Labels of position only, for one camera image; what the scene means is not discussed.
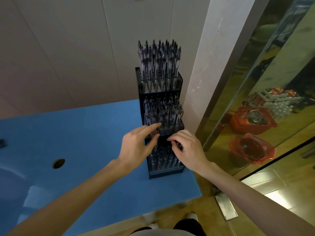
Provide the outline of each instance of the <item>person's left arm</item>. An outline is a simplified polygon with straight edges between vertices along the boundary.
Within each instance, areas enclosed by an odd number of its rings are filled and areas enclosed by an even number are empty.
[[[84,211],[113,183],[138,167],[151,153],[159,134],[143,145],[144,138],[161,124],[138,127],[123,137],[120,154],[102,170],[77,187],[61,195],[25,221],[7,236],[62,235]]]

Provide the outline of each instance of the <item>blue tabletop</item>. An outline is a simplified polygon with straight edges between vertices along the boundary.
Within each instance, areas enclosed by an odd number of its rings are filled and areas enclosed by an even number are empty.
[[[124,134],[141,125],[139,100],[0,120],[0,139],[7,143],[0,148],[0,235],[115,159]],[[65,164],[53,169],[59,158]],[[144,161],[105,191],[65,235],[199,196],[190,170],[149,180]]]

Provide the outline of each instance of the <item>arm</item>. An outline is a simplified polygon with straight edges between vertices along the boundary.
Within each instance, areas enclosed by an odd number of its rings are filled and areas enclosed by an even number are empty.
[[[168,140],[186,167],[222,190],[266,235],[314,235],[315,228],[304,219],[209,162],[200,141],[189,131],[179,131]],[[175,140],[182,144],[183,151]]]
[[[7,236],[62,235],[113,183],[124,177],[151,153],[159,134],[144,138],[161,124],[138,127],[123,137],[120,154],[102,170],[17,225]]]

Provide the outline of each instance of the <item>red plastic bin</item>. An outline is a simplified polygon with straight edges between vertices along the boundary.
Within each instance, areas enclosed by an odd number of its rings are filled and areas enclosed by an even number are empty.
[[[261,164],[276,155],[273,145],[250,133],[233,138],[229,142],[229,150],[235,160],[245,160],[254,165]]]
[[[251,110],[258,109],[259,112],[267,120],[267,125],[255,125],[248,122],[248,118],[245,117]],[[231,118],[230,126],[235,134],[261,134],[267,131],[271,127],[277,127],[278,124],[270,115],[267,108],[249,108],[249,107],[239,107]]]

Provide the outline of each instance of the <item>red basket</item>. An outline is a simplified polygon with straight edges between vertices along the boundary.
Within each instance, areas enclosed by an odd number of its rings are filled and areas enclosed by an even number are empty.
[[[244,150],[244,145],[242,144],[242,139],[250,139],[257,143],[257,146],[259,146],[259,150],[262,155],[255,155],[257,151],[255,151],[255,148],[252,149],[254,154],[246,154],[246,151]],[[245,134],[245,136],[241,137],[235,137],[229,142],[229,150],[233,154],[233,157],[235,157],[236,160],[246,160],[246,162],[251,164],[261,164],[267,159],[272,159],[276,155],[276,149],[273,145],[271,145],[269,142],[264,141],[263,139],[259,138],[258,136],[252,135],[250,133]]]
[[[248,122],[248,118],[245,117],[251,110],[258,109],[259,112],[267,120],[267,125],[255,125]],[[278,124],[270,115],[267,108],[249,108],[249,107],[239,107],[231,118],[230,126],[235,134],[261,134],[267,131],[271,127],[277,127]]]

